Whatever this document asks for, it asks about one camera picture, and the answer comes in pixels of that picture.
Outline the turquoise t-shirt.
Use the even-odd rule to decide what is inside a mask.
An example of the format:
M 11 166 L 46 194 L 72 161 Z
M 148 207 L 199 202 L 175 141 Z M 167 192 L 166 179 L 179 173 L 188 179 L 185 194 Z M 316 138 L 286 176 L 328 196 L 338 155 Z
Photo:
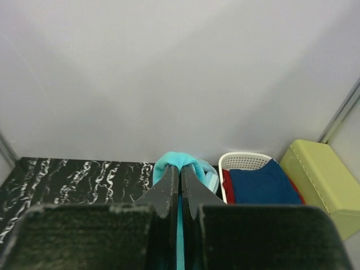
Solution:
M 152 185 L 161 180 L 168 165 L 175 166 L 179 172 L 186 165 L 190 165 L 201 183 L 206 184 L 206 174 L 203 169 L 203 162 L 184 152 L 167 152 L 156 163 L 153 170 Z M 176 234 L 176 269 L 185 269 L 185 245 L 183 237 L 182 199 L 178 203 L 177 210 L 177 234 Z

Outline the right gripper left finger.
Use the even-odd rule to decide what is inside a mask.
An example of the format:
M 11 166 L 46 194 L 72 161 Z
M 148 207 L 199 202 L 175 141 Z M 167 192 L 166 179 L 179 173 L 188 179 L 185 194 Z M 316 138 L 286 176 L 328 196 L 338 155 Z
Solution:
M 133 203 L 42 204 L 12 231 L 2 269 L 175 269 L 177 168 Z

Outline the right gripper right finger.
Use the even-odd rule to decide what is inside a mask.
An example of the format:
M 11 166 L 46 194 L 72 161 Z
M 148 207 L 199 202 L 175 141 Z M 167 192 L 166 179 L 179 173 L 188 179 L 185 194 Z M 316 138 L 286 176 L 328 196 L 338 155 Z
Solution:
M 186 269 L 353 269 L 332 220 L 304 205 L 228 205 L 181 170 Z

